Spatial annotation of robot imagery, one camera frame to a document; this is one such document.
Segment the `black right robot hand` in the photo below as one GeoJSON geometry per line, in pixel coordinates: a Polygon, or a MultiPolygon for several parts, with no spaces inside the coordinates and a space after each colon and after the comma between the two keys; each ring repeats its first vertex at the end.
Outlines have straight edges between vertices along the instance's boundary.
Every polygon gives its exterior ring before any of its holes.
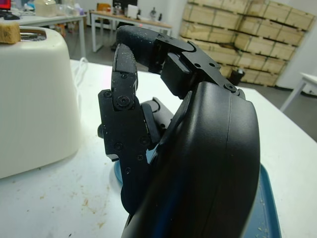
{"type": "Polygon", "coordinates": [[[242,237],[260,175],[254,105],[193,42],[136,26],[119,27],[116,42],[98,136],[120,164],[122,236],[242,237]],[[138,63],[182,100],[167,121],[140,104],[138,63]]]}

